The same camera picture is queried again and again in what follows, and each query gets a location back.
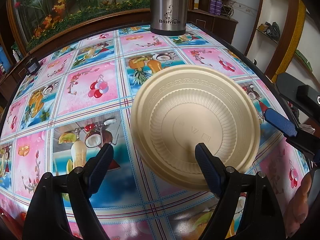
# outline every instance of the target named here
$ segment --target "wooden cabinet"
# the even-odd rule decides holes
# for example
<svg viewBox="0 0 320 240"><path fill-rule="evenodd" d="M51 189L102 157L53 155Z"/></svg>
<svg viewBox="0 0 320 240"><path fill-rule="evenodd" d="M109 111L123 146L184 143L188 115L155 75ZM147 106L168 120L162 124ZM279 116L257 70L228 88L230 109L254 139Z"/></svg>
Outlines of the wooden cabinet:
<svg viewBox="0 0 320 240"><path fill-rule="evenodd" d="M232 18L213 15L196 9L188 11L187 20L214 33L230 44L238 23Z"/></svg>

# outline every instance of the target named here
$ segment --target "screw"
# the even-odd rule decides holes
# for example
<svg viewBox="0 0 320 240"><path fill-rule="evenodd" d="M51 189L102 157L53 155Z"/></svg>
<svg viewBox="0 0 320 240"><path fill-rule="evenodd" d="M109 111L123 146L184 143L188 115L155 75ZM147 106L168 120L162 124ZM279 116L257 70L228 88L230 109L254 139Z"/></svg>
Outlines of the screw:
<svg viewBox="0 0 320 240"><path fill-rule="evenodd" d="M50 172L46 172L45 174L43 174L43 177L44 177L45 179L50 178L50 176L51 176L51 173L50 173Z"/></svg>
<svg viewBox="0 0 320 240"><path fill-rule="evenodd" d="M231 166L228 166L228 167L226 167L226 171L227 171L228 173L233 173L233 172L235 171L235 168L234 168L234 167L231 167Z"/></svg>
<svg viewBox="0 0 320 240"><path fill-rule="evenodd" d="M83 170L83 168L82 167L76 167L75 168L75 173L81 173L82 172L82 170Z"/></svg>
<svg viewBox="0 0 320 240"><path fill-rule="evenodd" d="M266 174L263 171L259 171L258 175L262 178L264 178L266 176Z"/></svg>

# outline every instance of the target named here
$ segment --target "colorful tablecloth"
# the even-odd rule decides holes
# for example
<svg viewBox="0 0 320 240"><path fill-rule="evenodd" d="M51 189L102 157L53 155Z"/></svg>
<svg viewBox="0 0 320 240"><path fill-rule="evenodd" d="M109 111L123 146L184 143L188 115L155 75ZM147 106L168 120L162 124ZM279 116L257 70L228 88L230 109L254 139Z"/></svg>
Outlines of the colorful tablecloth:
<svg viewBox="0 0 320 240"><path fill-rule="evenodd" d="M41 176L66 174L79 165L79 151L88 160L103 140L113 145L114 160L90 201L110 239L198 239L218 200L158 178L139 158L130 135L131 106L141 84L157 69L174 65L213 68L247 92L261 127L260 148L247 173L267 174L282 212L308 172L303 155L263 119L268 107L284 115L268 88L192 24L179 37L155 35L149 25L101 33L40 63L39 72L20 85L0 140L0 205L21 224ZM63 199L79 236L68 195ZM239 225L244 201L242 194L230 234Z"/></svg>

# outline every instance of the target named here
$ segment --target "shelf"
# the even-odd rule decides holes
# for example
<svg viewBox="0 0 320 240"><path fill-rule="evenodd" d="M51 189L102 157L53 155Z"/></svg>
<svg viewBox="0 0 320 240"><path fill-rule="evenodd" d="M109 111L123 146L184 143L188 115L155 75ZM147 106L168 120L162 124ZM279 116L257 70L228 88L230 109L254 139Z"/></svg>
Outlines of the shelf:
<svg viewBox="0 0 320 240"><path fill-rule="evenodd" d="M260 32L261 34L265 35L266 37L268 37L268 38L269 38L270 40L272 40L274 43L279 44L278 41L274 40L273 38L270 38L266 33L262 32L262 31L260 31L260 30L258 30L258 29L257 29L257 31Z"/></svg>
<svg viewBox="0 0 320 240"><path fill-rule="evenodd" d="M278 41L270 38L268 35L266 35L264 32L260 31L257 29L257 31L261 34L263 34L264 36L268 37L270 40L272 40L275 44L279 44ZM312 81L314 82L314 84L318 87L318 89L320 90L320 83L317 80L317 78L314 76L314 74L312 73L312 71L309 69L309 67L304 63L304 61L297 55L297 52L295 52L294 54L294 59L297 60L297 62L300 63L300 65L302 66L302 68L307 72L308 76L312 79Z"/></svg>

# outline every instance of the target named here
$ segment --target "fish tank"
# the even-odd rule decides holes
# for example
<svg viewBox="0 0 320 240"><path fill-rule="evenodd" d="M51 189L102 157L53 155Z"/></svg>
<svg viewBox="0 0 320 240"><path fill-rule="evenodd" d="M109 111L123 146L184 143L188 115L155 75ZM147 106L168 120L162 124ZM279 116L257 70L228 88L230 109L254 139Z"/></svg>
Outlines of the fish tank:
<svg viewBox="0 0 320 240"><path fill-rule="evenodd" d="M11 3L27 51L84 21L150 7L150 0L11 0Z"/></svg>

